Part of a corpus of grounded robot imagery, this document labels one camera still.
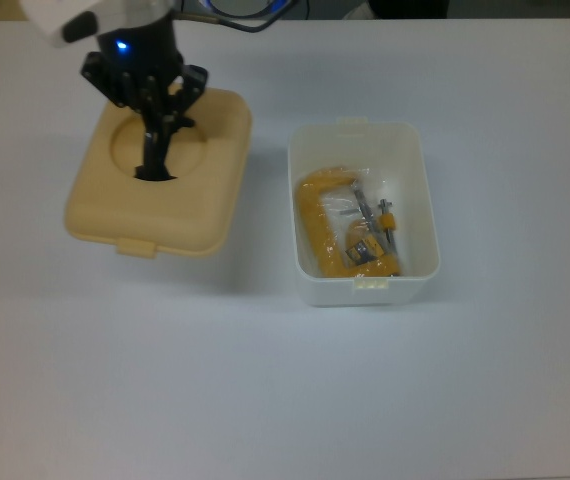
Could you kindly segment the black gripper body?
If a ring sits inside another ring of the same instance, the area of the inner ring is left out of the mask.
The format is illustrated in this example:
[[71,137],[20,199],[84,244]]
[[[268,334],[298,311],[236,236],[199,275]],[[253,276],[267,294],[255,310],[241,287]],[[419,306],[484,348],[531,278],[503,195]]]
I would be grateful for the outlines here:
[[177,49],[171,17],[116,29],[96,40],[108,72],[116,79],[129,74],[140,83],[153,76],[163,86],[169,86],[181,73],[183,57]]

